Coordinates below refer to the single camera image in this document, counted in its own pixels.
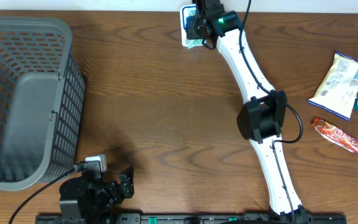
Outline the light teal snack packet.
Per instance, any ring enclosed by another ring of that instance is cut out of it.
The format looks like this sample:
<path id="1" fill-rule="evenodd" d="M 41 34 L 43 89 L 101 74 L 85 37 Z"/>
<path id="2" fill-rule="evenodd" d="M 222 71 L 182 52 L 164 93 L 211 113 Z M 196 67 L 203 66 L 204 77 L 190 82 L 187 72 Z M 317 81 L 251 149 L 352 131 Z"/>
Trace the light teal snack packet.
<path id="1" fill-rule="evenodd" d="M 192 7 L 188 10 L 188 19 L 190 18 L 190 16 L 194 16 L 196 14 L 196 8 L 195 7 Z M 187 40 L 187 44 L 188 44 L 188 48 L 193 48 L 193 47 L 199 47 L 199 46 L 202 46 L 203 45 L 203 40 L 202 39 L 193 39 L 193 40 L 190 40 L 188 39 Z"/>

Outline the yellow snack bag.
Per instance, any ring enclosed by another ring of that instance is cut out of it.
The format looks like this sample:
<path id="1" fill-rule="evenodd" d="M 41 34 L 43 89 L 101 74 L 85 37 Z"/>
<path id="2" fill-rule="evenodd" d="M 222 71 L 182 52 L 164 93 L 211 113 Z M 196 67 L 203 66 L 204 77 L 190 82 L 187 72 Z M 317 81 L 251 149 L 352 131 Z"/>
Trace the yellow snack bag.
<path id="1" fill-rule="evenodd" d="M 331 68 L 308 103 L 349 121 L 358 93 L 358 60 L 337 51 Z"/>

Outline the red chocolate bar wrapper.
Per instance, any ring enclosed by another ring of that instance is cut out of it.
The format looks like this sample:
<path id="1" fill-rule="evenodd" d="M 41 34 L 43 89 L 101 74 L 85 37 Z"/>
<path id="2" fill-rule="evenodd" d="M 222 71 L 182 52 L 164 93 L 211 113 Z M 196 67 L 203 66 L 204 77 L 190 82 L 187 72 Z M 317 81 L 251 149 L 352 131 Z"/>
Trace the red chocolate bar wrapper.
<path id="1" fill-rule="evenodd" d="M 314 117 L 312 126 L 323 138 L 331 143 L 341 146 L 349 152 L 358 153 L 358 140 L 332 123 L 319 117 Z"/>

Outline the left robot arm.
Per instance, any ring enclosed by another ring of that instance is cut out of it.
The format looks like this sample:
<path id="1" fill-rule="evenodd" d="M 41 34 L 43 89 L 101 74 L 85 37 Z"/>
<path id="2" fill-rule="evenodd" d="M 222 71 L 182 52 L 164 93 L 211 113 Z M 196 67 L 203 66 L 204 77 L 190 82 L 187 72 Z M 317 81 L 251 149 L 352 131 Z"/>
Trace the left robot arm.
<path id="1" fill-rule="evenodd" d="M 61 224 L 116 223 L 111 213 L 114 205 L 134 195 L 134 168 L 119 174 L 119 181 L 105 182 L 104 171 L 94 162 L 78 166 L 80 177 L 65 181 L 60 186 Z"/>

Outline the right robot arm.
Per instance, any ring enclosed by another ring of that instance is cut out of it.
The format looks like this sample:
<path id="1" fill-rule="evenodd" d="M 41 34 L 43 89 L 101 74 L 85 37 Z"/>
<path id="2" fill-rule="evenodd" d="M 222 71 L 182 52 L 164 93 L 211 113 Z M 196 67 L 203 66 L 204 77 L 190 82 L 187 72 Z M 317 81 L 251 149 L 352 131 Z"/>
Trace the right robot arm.
<path id="1" fill-rule="evenodd" d="M 220 1 L 193 1 L 180 9 L 182 44 L 218 50 L 239 87 L 243 106 L 236 122 L 257 154 L 267 183 L 270 213 L 251 215 L 249 223 L 308 223 L 283 155 L 282 126 L 292 109 L 284 91 L 265 78 L 247 42 L 246 18 Z"/>

